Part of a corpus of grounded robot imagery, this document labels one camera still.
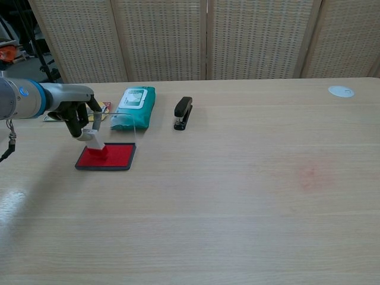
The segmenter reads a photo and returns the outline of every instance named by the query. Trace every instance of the white round sticker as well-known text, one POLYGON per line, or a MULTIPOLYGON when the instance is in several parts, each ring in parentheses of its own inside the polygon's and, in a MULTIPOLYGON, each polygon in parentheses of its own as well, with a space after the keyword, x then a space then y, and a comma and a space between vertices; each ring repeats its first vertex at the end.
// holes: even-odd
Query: white round sticker
POLYGON ((328 91, 335 96, 349 98, 355 95, 354 90, 346 86, 330 86, 328 91))

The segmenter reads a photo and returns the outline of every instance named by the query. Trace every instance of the woven panel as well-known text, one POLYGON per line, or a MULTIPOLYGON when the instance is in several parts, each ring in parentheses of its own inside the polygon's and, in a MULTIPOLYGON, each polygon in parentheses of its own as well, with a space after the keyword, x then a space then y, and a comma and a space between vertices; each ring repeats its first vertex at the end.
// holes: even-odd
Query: woven panel
POLYGON ((205 13, 201 1, 205 0, 112 1, 129 78, 205 79, 201 78, 201 17, 205 13))
POLYGON ((209 79, 292 78, 313 0, 213 2, 209 79))
POLYGON ((365 77, 380 50, 380 0, 327 0, 307 78, 365 77))
POLYGON ((126 81, 109 0, 33 0, 31 5, 69 83, 126 81))
POLYGON ((378 58, 375 60, 375 62, 372 65, 372 68, 368 73, 368 77, 380 77, 380 51, 378 58))

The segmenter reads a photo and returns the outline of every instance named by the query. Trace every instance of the teal wet wipes pack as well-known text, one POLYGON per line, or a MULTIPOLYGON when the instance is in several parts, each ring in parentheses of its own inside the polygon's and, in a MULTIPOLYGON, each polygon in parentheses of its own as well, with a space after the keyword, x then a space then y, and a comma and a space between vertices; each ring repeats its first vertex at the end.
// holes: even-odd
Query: teal wet wipes pack
POLYGON ((156 101, 154 87, 130 87, 125 90, 116 113, 111 117, 111 129, 146 129, 156 101))

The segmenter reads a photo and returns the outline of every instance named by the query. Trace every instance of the orange object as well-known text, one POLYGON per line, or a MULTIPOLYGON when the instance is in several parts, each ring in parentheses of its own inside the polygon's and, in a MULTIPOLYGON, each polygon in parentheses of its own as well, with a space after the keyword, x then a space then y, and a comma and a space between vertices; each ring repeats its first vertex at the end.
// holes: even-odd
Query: orange object
POLYGON ((0 47, 0 60, 12 62, 16 57, 17 49, 13 45, 0 47))

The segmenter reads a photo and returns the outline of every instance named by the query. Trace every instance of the blue ring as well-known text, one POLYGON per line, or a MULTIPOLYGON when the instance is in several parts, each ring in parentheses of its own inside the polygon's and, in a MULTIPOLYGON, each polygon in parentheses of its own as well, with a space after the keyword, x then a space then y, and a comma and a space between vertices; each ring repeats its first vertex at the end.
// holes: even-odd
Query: blue ring
POLYGON ((29 95, 28 90, 25 90, 24 87, 20 87, 20 88, 18 89, 18 91, 20 91, 21 95, 23 95, 23 96, 25 96, 25 97, 27 97, 27 96, 29 95))
POLYGON ((32 117, 32 118, 36 118, 36 117, 42 115, 43 112, 45 112, 46 95, 45 95, 45 91, 43 91, 42 86, 40 84, 38 84, 37 82, 35 82, 31 79, 28 79, 28 81, 30 81, 34 86, 36 86, 36 88, 38 89, 38 91, 40 92, 40 95, 41 95, 41 107, 40 107, 39 111, 32 117))

